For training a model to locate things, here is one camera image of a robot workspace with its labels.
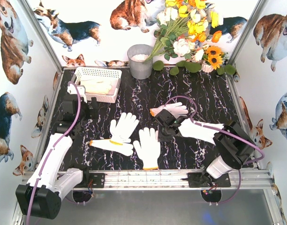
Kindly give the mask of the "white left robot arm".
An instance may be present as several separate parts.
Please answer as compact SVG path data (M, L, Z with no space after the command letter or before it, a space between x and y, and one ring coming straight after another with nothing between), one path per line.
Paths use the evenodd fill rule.
M41 161L26 184L20 184L15 191L27 223L31 217L55 219L66 195L74 187L86 186L92 181L85 165L71 164L65 174L57 174L64 156L82 130L81 123L97 117L95 97L89 102L83 97L78 99L76 94L63 99L62 112L52 126Z

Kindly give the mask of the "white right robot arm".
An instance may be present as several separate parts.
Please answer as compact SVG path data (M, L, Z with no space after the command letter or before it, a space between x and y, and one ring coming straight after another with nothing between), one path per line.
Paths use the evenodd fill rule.
M213 179L249 164L250 155L257 150L249 136L234 121L228 124L211 124L193 120L186 115L173 115L166 109L150 113L160 124L160 142L169 141L174 136L199 139L215 146L219 152L205 172Z

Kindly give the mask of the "cream glove red cuff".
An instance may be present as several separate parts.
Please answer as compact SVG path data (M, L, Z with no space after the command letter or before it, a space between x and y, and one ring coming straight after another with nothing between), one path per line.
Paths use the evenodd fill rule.
M117 86L117 79L92 79L80 81L88 94L113 95Z

